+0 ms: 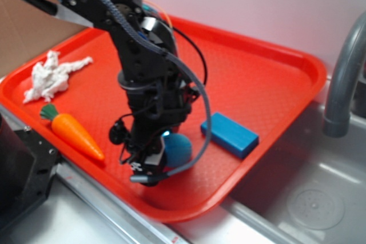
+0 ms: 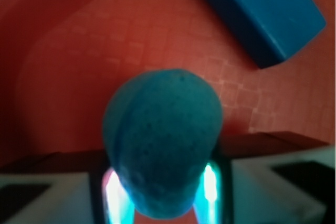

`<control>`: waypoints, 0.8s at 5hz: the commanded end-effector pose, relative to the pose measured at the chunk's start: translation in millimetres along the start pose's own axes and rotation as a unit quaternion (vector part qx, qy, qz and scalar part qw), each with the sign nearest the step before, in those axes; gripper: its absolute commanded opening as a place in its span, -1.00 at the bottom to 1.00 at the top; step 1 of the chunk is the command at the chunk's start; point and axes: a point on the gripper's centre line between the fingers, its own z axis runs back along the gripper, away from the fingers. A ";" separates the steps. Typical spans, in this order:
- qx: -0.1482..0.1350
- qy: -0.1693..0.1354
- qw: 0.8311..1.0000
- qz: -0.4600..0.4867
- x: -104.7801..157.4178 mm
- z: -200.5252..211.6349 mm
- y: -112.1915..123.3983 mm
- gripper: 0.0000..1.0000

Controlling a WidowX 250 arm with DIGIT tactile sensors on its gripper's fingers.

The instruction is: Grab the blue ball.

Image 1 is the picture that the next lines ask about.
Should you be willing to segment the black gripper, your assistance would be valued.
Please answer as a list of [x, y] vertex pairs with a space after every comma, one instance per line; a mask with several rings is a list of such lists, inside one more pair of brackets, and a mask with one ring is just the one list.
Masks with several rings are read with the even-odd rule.
[[156, 186], [168, 178], [165, 168], [165, 135], [178, 133], [179, 126], [192, 111], [192, 103], [198, 98], [198, 88], [183, 80], [164, 84], [120, 81], [125, 90], [132, 128], [124, 124], [127, 115], [116, 120], [109, 131], [109, 139], [115, 145], [123, 145], [120, 164], [128, 164], [133, 170], [144, 170], [148, 177], [145, 186]]

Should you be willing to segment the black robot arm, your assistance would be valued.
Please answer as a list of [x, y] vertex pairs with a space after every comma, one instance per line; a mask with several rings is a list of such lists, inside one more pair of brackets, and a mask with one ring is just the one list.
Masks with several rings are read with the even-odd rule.
[[164, 133], [177, 130], [197, 98], [206, 99], [200, 81], [178, 57], [174, 28], [145, 10], [142, 0], [22, 0], [64, 21], [107, 32], [121, 63], [118, 82], [125, 91], [132, 128], [118, 119], [109, 132], [123, 144], [131, 181], [155, 186], [195, 164], [188, 160], [167, 171]]

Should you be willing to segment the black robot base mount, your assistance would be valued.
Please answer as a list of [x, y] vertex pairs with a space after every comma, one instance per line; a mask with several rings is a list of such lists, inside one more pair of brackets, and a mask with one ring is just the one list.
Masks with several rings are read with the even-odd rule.
[[1, 233], [48, 199], [58, 150], [35, 130], [1, 117]]

